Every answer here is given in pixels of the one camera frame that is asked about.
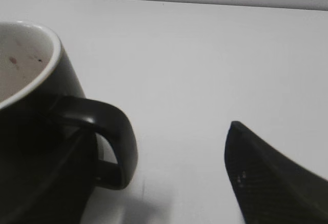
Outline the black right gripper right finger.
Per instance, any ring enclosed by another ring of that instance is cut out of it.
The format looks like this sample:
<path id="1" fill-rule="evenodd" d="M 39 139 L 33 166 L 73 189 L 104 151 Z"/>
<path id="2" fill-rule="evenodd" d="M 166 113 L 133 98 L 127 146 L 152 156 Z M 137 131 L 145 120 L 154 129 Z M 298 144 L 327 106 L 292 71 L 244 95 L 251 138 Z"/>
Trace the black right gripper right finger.
<path id="1" fill-rule="evenodd" d="M 327 180 L 239 121 L 231 122 L 224 163 L 245 223 L 327 223 Z"/>

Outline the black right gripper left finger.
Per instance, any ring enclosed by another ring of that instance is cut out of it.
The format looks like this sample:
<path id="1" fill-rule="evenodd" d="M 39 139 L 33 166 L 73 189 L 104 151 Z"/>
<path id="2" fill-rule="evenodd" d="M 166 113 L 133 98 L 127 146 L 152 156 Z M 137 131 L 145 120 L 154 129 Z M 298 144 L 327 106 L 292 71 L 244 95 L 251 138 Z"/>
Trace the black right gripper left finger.
<path id="1" fill-rule="evenodd" d="M 5 139 L 5 223 L 80 223 L 97 160 L 96 136 L 88 129 L 37 154 L 15 137 Z"/>

